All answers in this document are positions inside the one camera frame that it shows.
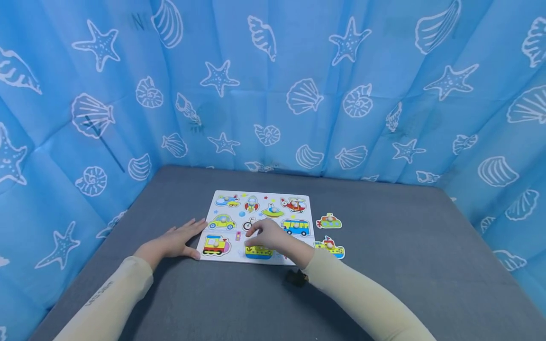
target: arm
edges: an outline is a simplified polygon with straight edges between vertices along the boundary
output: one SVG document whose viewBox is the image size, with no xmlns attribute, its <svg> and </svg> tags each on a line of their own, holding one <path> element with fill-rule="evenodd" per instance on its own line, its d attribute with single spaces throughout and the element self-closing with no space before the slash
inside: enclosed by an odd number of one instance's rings
<svg viewBox="0 0 546 341">
<path fill-rule="evenodd" d="M 143 244 L 84 304 L 54 341 L 115 341 L 138 301 L 153 283 L 153 272 L 164 257 L 189 256 L 199 260 L 199 253 L 186 242 L 206 227 L 205 219 L 190 220 L 181 228 L 172 228 L 163 236 Z"/>
</svg>

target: white puzzle board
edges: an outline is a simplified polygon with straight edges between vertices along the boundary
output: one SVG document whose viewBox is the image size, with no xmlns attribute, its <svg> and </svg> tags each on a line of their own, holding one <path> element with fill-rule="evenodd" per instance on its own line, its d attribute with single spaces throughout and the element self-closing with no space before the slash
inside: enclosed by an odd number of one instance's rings
<svg viewBox="0 0 546 341">
<path fill-rule="evenodd" d="M 314 247 L 307 195 L 217 190 L 206 217 L 209 225 L 197 246 L 201 260 L 294 265 L 277 251 L 245 247 L 245 234 L 252 222 L 265 218 L 273 219 L 287 233 Z"/>
</svg>

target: right hand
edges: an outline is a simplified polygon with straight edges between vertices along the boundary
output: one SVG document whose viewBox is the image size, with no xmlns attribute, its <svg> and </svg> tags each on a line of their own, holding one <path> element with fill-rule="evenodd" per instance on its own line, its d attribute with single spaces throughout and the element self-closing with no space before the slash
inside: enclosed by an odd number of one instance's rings
<svg viewBox="0 0 546 341">
<path fill-rule="evenodd" d="M 287 240 L 292 238 L 277 223 L 269 218 L 252 224 L 250 229 L 246 231 L 246 236 L 250 237 L 256 231 L 258 231 L 258 235 L 247 240 L 245 246 L 260 245 L 271 250 L 279 250 L 287 244 Z"/>
</svg>

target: cartoon vehicle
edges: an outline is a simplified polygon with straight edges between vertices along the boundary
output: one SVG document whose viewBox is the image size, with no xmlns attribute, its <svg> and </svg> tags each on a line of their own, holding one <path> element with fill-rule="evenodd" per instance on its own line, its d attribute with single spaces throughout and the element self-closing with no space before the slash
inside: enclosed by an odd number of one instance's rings
<svg viewBox="0 0 546 341">
<path fill-rule="evenodd" d="M 322 216 L 316 223 L 319 229 L 340 229 L 343 226 L 341 220 L 334 217 L 332 213 L 326 213 L 326 215 Z"/>
<path fill-rule="evenodd" d="M 288 198 L 288 201 L 281 198 L 281 205 L 295 213 L 302 213 L 307 208 L 305 200 L 302 198 Z"/>
<path fill-rule="evenodd" d="M 336 246 L 334 240 L 328 236 L 324 236 L 324 240 L 322 242 L 315 241 L 314 248 L 326 249 L 339 259 L 343 259 L 345 257 L 345 248 L 343 246 Z"/>
<path fill-rule="evenodd" d="M 277 207 L 273 205 L 272 202 L 269 203 L 269 207 L 262 211 L 262 214 L 268 218 L 278 218 L 282 217 L 284 215 L 284 212 L 279 210 Z"/>
<path fill-rule="evenodd" d="M 245 204 L 245 210 L 248 213 L 252 213 L 257 211 L 259 207 L 260 207 L 260 204 L 258 204 L 258 198 L 256 198 L 256 196 L 254 195 L 251 195 Z"/>
<path fill-rule="evenodd" d="M 309 222 L 306 220 L 285 219 L 281 223 L 282 229 L 289 235 L 301 235 L 303 237 L 309 234 Z"/>
<path fill-rule="evenodd" d="M 246 247 L 245 256 L 252 259 L 270 259 L 273 256 L 273 250 L 263 246 Z"/>
<path fill-rule="evenodd" d="M 245 231 L 250 230 L 250 227 L 252 226 L 252 224 L 254 224 L 254 222 L 256 222 L 256 218 L 250 217 L 250 219 L 242 225 L 242 229 Z"/>
<path fill-rule="evenodd" d="M 234 196 L 218 196 L 218 199 L 214 203 L 216 206 L 228 206 L 228 207 L 238 207 L 241 203 L 237 195 Z"/>
<path fill-rule="evenodd" d="M 231 244 L 227 238 L 220 235 L 208 235 L 203 247 L 203 254 L 221 256 L 228 253 L 230 248 Z"/>
<path fill-rule="evenodd" d="M 219 214 L 209 223 L 209 229 L 226 228 L 228 230 L 232 230 L 235 227 L 235 222 L 227 214 Z"/>
</svg>

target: red helicopter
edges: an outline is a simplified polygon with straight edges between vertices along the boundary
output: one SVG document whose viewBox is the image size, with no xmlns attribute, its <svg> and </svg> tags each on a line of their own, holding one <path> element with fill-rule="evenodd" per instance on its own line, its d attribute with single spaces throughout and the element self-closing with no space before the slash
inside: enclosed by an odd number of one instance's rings
<svg viewBox="0 0 546 341">
<path fill-rule="evenodd" d="M 305 200 L 301 198 L 288 198 L 289 201 L 286 201 L 284 198 L 281 198 L 282 207 L 286 207 L 295 213 L 303 212 L 307 206 L 305 206 Z"/>
</svg>

